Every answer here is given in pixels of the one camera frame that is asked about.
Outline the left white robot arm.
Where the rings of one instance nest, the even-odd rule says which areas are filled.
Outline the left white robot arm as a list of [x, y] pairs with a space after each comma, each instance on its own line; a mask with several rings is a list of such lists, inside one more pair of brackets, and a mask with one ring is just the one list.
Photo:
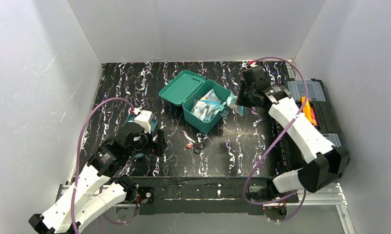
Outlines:
[[28, 223], [38, 234], [79, 234], [110, 207], [138, 202], [143, 198], [139, 184], [128, 175], [114, 175], [139, 154], [162, 155], [166, 145], [163, 130], [148, 132], [138, 123], [125, 123], [102, 142], [55, 204]]

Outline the blue white pouch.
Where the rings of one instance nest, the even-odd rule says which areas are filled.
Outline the blue white pouch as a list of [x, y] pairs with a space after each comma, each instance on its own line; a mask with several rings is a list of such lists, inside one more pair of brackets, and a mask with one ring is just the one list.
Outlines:
[[216, 95], [216, 92], [214, 89], [211, 89], [208, 93], [206, 93], [202, 98], [202, 101], [207, 101], [208, 103], [217, 103], [221, 104], [222, 101], [219, 99], [219, 97]]

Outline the teal medicine box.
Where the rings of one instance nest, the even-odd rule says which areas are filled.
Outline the teal medicine box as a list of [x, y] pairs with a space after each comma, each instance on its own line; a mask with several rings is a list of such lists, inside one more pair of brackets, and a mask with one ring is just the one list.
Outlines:
[[231, 94], [215, 81], [188, 70], [180, 72], [158, 93], [171, 106], [181, 106], [185, 121], [203, 134], [228, 114], [227, 98]]

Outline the teal bandage packet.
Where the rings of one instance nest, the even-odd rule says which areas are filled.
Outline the teal bandage packet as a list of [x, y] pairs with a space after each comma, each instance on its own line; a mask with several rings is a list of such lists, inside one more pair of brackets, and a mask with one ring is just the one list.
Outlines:
[[244, 106], [240, 106], [236, 104], [237, 96], [234, 94], [230, 94], [227, 98], [226, 104], [227, 106], [235, 111], [238, 115], [243, 116], [245, 113]]

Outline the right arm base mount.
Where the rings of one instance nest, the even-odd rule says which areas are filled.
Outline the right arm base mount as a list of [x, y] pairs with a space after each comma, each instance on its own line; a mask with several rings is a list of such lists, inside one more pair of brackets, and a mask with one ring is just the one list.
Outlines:
[[287, 203], [299, 202], [298, 194], [292, 194], [292, 192], [285, 192], [282, 194], [274, 195], [267, 186], [253, 185], [248, 187], [246, 198], [251, 202], [262, 203], [272, 202], [274, 206], [285, 205]]

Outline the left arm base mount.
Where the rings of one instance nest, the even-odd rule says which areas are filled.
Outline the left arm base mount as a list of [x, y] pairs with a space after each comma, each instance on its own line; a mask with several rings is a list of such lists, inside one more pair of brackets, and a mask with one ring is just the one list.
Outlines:
[[120, 204], [153, 204], [154, 192], [154, 187], [139, 187], [130, 194], [127, 194], [124, 201], [120, 202]]

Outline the clear bag of packets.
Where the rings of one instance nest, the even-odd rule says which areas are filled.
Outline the clear bag of packets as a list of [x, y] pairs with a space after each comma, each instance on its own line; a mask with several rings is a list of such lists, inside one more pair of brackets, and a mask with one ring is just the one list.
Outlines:
[[215, 115], [224, 109], [224, 103], [208, 103], [207, 101], [196, 100], [191, 113], [202, 122], [210, 122]]

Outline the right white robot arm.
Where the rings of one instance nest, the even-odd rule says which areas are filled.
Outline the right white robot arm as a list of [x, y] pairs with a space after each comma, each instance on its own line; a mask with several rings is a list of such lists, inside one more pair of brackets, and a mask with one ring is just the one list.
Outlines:
[[249, 67], [242, 75], [236, 104], [267, 108], [270, 117], [283, 128], [275, 142], [288, 135], [305, 161], [301, 168], [268, 180], [262, 194], [277, 197], [300, 189], [315, 193], [342, 178], [350, 162], [349, 151], [327, 139], [305, 115], [309, 83], [304, 79], [300, 81], [304, 93], [301, 106], [298, 106], [294, 93], [282, 84], [271, 84], [262, 66]]

